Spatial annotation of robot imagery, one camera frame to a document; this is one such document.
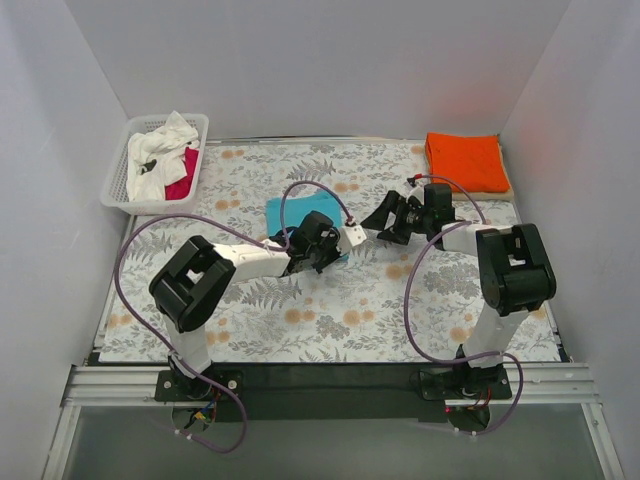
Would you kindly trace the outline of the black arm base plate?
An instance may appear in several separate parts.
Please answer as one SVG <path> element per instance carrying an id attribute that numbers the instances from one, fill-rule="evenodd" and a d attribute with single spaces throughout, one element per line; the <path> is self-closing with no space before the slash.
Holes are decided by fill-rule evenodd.
<path id="1" fill-rule="evenodd" d="M 443 423 L 448 401 L 508 400 L 504 368 L 489 373 L 430 363 L 219 363 L 202 379 L 158 374 L 162 403 L 216 402 L 217 420 L 406 419 Z"/>

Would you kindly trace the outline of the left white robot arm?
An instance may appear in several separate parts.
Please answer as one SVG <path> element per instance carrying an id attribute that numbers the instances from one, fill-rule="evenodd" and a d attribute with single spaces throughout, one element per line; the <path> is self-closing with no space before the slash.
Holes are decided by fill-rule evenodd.
<path id="1" fill-rule="evenodd" d="M 256 245 L 214 244 L 200 235 L 190 237 L 149 286 L 172 344 L 169 365 L 180 393 L 200 400 L 212 390 L 213 361 L 205 324 L 230 286 L 307 270 L 320 273 L 362 240 L 360 226 L 337 227 L 318 211 L 308 213 L 299 226 Z"/>

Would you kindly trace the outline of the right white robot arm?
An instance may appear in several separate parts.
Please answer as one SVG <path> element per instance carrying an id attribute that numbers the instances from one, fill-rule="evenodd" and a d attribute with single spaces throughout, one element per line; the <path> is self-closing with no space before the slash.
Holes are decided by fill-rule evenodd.
<path id="1" fill-rule="evenodd" d="M 484 305 L 474 330 L 454 359 L 432 359 L 418 381 L 423 396 L 433 399 L 508 398 L 508 345 L 521 323 L 557 289 L 537 227 L 459 220 L 452 189 L 443 183 L 414 188 L 408 197 L 389 191 L 362 225 L 387 242 L 405 245 L 420 234 L 428 248 L 476 258 Z"/>

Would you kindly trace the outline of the teal t shirt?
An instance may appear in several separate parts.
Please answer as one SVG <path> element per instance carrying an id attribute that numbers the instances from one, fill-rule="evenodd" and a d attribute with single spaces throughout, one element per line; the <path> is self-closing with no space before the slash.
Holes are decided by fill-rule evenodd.
<path id="1" fill-rule="evenodd" d="M 272 198 L 266 203 L 266 232 L 269 237 L 281 230 L 281 199 Z M 306 197 L 288 198 L 285 205 L 284 220 L 287 231 L 298 227 L 311 211 L 318 211 L 330 218 L 335 227 L 344 224 L 339 203 L 327 192 L 319 192 Z"/>

